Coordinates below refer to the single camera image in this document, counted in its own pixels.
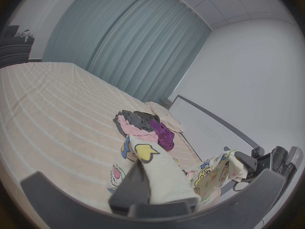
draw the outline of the bed sheet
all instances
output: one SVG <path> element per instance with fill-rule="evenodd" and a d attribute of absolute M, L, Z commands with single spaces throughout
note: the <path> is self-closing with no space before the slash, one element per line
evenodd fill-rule
<path fill-rule="evenodd" d="M 24 63 L 0 69 L 0 158 L 20 180 L 43 172 L 72 197 L 109 210 L 106 189 L 124 137 L 121 110 L 152 113 L 145 103 L 72 63 Z M 199 160 L 176 133 L 170 154 L 186 168 Z"/>

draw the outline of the pillow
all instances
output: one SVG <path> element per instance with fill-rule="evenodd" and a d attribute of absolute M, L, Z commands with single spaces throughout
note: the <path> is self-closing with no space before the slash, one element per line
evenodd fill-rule
<path fill-rule="evenodd" d="M 167 128 L 174 132 L 183 132 L 180 122 L 170 114 L 168 109 L 155 102 L 147 102 L 146 104 L 150 106 L 154 115 L 159 116 L 160 121 L 163 122 Z"/>

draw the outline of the teal curtain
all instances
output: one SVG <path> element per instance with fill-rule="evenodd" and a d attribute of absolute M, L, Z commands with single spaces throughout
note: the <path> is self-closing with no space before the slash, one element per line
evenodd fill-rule
<path fill-rule="evenodd" d="M 210 33 L 179 0 L 76 0 L 42 61 L 71 62 L 141 101 L 169 97 Z"/>

